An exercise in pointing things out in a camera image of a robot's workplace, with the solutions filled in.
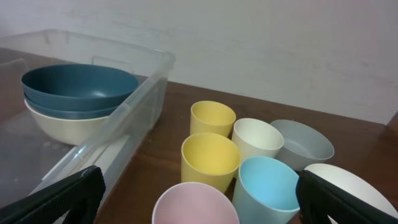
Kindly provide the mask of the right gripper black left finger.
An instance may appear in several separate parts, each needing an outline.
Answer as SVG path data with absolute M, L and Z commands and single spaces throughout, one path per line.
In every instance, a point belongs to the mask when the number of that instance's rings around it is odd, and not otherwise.
M 106 190 L 102 171 L 89 166 L 1 209 L 1 223 L 93 223 Z

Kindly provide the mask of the blue bowl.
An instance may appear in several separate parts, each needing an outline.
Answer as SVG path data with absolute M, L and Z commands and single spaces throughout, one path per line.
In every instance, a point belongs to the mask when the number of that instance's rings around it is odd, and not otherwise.
M 65 110 L 55 110 L 51 108 L 46 108 L 44 106 L 40 106 L 37 103 L 34 103 L 30 100 L 27 95 L 24 93 L 24 99 L 30 105 L 31 108 L 38 111 L 41 114 L 46 116 L 51 116 L 54 118 L 60 119 L 93 119 L 100 118 L 104 116 L 109 116 L 118 106 L 112 108 L 106 108 L 101 110 L 93 110 L 93 111 L 65 111 Z
M 21 76 L 25 95 L 54 110 L 93 111 L 120 105 L 139 86 L 131 73 L 89 64 L 60 64 Z

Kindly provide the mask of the light blue cup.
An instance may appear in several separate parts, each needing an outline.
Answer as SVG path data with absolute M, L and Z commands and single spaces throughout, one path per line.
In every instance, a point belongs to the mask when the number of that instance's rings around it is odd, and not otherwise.
M 271 157 L 242 162 L 233 205 L 241 224 L 286 224 L 300 210 L 295 189 L 299 175 Z

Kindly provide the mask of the cream bowl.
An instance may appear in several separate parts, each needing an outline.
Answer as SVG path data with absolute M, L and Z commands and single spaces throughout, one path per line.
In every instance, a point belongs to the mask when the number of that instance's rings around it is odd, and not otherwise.
M 91 136 L 108 118 L 62 119 L 39 113 L 27 100 L 24 103 L 39 128 L 54 140 L 65 144 L 79 145 Z

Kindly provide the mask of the pink cup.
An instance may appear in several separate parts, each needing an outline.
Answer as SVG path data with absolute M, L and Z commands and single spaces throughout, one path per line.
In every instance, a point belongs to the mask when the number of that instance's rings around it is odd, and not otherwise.
M 152 224 L 239 224 L 239 218 L 233 204 L 219 190 L 199 182 L 184 182 L 158 198 Z

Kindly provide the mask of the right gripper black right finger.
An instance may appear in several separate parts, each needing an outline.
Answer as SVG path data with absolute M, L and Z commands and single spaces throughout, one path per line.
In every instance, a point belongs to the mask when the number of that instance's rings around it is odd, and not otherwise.
M 397 218 L 349 194 L 313 172 L 300 173 L 296 196 L 302 224 L 397 224 Z

